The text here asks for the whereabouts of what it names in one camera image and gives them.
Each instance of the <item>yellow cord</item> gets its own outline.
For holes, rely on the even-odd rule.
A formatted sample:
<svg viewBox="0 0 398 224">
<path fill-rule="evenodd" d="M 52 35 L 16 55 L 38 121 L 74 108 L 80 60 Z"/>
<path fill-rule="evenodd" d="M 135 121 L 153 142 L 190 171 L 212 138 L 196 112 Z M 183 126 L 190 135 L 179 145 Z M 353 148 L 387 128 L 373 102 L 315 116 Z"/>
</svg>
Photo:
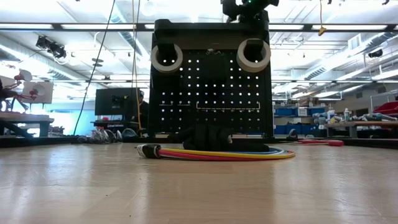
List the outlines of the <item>yellow cord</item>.
<svg viewBox="0 0 398 224">
<path fill-rule="evenodd" d="M 135 38 L 135 41 L 134 41 L 134 45 L 135 45 L 134 56 L 133 56 L 133 59 L 132 59 L 132 66 L 133 66 L 132 75 L 134 76 L 134 74 L 136 74 L 136 98 L 137 98 L 137 112 L 138 112 L 138 114 L 137 114 L 137 116 L 138 116 L 138 130 L 141 130 L 142 126 L 141 126 L 141 116 L 140 116 L 140 111 L 139 111 L 139 106 L 140 105 L 139 105 L 139 97 L 138 97 L 138 80 L 137 80 L 137 65 L 136 65 L 137 32 L 134 32 L 135 29 L 136 29 L 136 26 L 134 24 L 134 17 L 135 17 L 134 0 L 132 0 L 132 23 L 133 23 L 133 25 L 132 25 L 132 33 L 134 34 L 133 38 Z"/>
<path fill-rule="evenodd" d="M 319 0 L 319 4 L 321 6 L 320 10 L 321 28 L 319 29 L 318 36 L 321 36 L 326 31 L 326 28 L 323 27 L 323 22 L 322 22 L 322 0 Z"/>
<path fill-rule="evenodd" d="M 294 152 L 289 154 L 244 154 L 244 153 L 232 153 L 232 152 L 210 152 L 210 151 L 195 151 L 195 150 L 185 150 L 185 149 L 165 149 L 162 150 L 169 152 L 178 152 L 192 155 L 202 155 L 202 156 L 221 156 L 221 157 L 235 157 L 235 158 L 249 158 L 249 159 L 287 159 L 295 156 Z"/>
</svg>

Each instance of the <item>blue bin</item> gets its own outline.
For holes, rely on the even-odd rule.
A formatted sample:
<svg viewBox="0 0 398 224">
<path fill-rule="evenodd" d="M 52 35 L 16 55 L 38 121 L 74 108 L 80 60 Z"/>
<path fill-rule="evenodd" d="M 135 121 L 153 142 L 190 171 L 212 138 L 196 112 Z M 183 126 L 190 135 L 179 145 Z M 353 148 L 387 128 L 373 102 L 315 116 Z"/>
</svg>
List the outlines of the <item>blue bin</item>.
<svg viewBox="0 0 398 224">
<path fill-rule="evenodd" d="M 315 113 L 324 113 L 325 109 L 324 108 L 312 108 L 308 109 L 308 115 L 313 115 Z"/>
<path fill-rule="evenodd" d="M 275 115 L 279 115 L 279 116 L 292 116 L 292 115 L 294 115 L 294 112 L 293 112 L 293 109 L 279 108 L 279 109 L 276 109 Z"/>
<path fill-rule="evenodd" d="M 312 128 L 316 128 L 317 125 L 302 125 L 301 126 L 301 133 L 308 134 Z"/>
<path fill-rule="evenodd" d="M 302 125 L 285 125 L 286 126 L 286 134 L 289 134 L 291 129 L 296 129 L 297 134 L 301 134 L 302 133 Z"/>
<path fill-rule="evenodd" d="M 286 125 L 277 125 L 274 134 L 286 134 Z"/>
</svg>

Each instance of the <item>wooden table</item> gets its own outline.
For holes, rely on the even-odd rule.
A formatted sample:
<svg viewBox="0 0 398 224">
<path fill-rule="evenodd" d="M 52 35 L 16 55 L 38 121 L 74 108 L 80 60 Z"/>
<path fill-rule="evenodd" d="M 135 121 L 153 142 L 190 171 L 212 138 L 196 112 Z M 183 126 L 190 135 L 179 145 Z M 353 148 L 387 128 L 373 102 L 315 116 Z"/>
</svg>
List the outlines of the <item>wooden table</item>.
<svg viewBox="0 0 398 224">
<path fill-rule="evenodd" d="M 53 118 L 49 115 L 34 115 L 34 114 L 21 114 L 13 112 L 0 112 L 0 119 L 13 124 L 39 124 L 40 137 L 47 137 L 49 135 L 50 123 L 54 122 Z M 0 123 L 0 135 L 4 135 L 4 124 Z"/>
<path fill-rule="evenodd" d="M 327 128 L 328 137 L 333 136 L 333 128 L 349 128 L 349 136 L 351 138 L 358 138 L 358 126 L 384 126 L 389 128 L 398 128 L 398 121 L 349 121 L 333 124 L 325 124 Z"/>
</svg>

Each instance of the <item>table leg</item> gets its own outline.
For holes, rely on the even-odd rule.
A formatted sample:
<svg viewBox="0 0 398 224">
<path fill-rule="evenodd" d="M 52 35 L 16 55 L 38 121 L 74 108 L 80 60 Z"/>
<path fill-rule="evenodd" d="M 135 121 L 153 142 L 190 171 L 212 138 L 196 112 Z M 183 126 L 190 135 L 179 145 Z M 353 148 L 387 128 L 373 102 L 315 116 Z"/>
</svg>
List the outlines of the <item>table leg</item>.
<svg viewBox="0 0 398 224">
<path fill-rule="evenodd" d="M 333 137 L 333 128 L 327 128 L 326 133 L 327 133 L 328 137 Z"/>
<path fill-rule="evenodd" d="M 49 126 L 48 122 L 40 122 L 40 137 L 48 137 L 49 136 Z"/>
<path fill-rule="evenodd" d="M 349 127 L 349 136 L 351 138 L 358 138 L 358 132 L 356 130 L 356 126 Z"/>
</svg>

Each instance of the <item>tape roll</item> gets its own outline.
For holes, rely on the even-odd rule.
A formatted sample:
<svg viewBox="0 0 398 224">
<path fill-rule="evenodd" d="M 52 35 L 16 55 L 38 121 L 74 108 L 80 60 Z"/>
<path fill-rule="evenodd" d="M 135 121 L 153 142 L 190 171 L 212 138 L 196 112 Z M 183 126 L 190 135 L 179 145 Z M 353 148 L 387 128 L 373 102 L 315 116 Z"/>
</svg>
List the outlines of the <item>tape roll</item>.
<svg viewBox="0 0 398 224">
<path fill-rule="evenodd" d="M 258 63 L 251 62 L 244 56 L 244 49 L 246 48 L 248 40 L 259 40 L 259 39 L 244 40 L 239 45 L 238 53 L 236 54 L 236 61 L 238 62 L 238 65 L 247 72 L 251 73 L 260 72 L 267 67 L 269 60 L 271 59 L 271 49 L 269 48 L 269 45 L 265 41 L 262 41 L 263 43 L 263 48 L 261 49 L 262 60 L 259 61 Z"/>
<path fill-rule="evenodd" d="M 182 65 L 183 55 L 182 55 L 182 50 L 179 46 L 174 44 L 174 49 L 175 49 L 175 53 L 177 54 L 176 61 L 172 65 L 164 66 L 164 65 L 161 65 L 159 63 L 159 61 L 157 60 L 157 57 L 159 56 L 159 48 L 157 46 L 155 46 L 152 49 L 152 53 L 150 55 L 150 61 L 152 62 L 152 66 L 156 70 L 158 70 L 162 73 L 172 73 L 172 72 L 177 71 Z"/>
</svg>

